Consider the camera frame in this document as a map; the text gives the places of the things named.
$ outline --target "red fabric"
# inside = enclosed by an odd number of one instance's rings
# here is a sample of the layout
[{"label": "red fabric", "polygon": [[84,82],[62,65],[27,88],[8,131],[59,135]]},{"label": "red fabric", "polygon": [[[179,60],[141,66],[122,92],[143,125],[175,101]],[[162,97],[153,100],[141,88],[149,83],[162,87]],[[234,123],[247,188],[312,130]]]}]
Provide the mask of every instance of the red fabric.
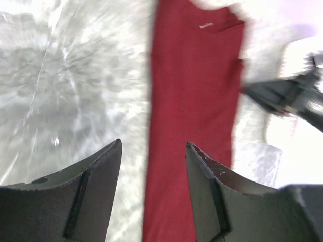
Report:
[{"label": "red fabric", "polygon": [[243,30],[229,8],[159,1],[143,242],[196,241],[185,146],[193,142],[230,167]]}]

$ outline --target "white surface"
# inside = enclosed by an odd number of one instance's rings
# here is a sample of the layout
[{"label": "white surface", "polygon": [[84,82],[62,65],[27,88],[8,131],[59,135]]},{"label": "white surface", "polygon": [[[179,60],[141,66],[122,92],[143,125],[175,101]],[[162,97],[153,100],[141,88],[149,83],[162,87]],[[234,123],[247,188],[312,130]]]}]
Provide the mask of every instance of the white surface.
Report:
[{"label": "white surface", "polygon": [[275,187],[323,184],[323,133],[299,119],[294,138],[283,152]]},{"label": "white surface", "polygon": [[[248,59],[244,80],[249,82],[275,77],[284,46],[322,29],[321,0],[206,1],[208,8],[242,3],[235,8],[248,21],[241,55]],[[121,138],[109,242],[141,241],[150,107],[147,57],[155,4],[0,4],[2,185],[55,172]],[[241,96],[233,135],[234,170],[273,186],[281,152],[263,141],[265,117]]]},{"label": "white surface", "polygon": [[294,138],[298,118],[294,115],[277,116],[270,114],[265,128],[265,140],[281,150],[288,149]]}]

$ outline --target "black mechanical arm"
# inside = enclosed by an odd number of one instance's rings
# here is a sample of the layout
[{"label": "black mechanical arm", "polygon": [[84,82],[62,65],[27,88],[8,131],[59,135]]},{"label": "black mechanical arm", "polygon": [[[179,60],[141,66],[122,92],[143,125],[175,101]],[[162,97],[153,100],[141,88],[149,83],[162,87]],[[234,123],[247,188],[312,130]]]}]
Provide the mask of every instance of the black mechanical arm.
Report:
[{"label": "black mechanical arm", "polygon": [[30,184],[0,187],[0,241],[105,242],[121,153],[115,140]]},{"label": "black mechanical arm", "polygon": [[322,185],[266,187],[192,143],[186,167],[197,242],[323,241]]},{"label": "black mechanical arm", "polygon": [[244,93],[265,111],[276,115],[294,114],[323,132],[323,93],[317,88],[323,69],[313,68],[287,80],[247,84]]}]

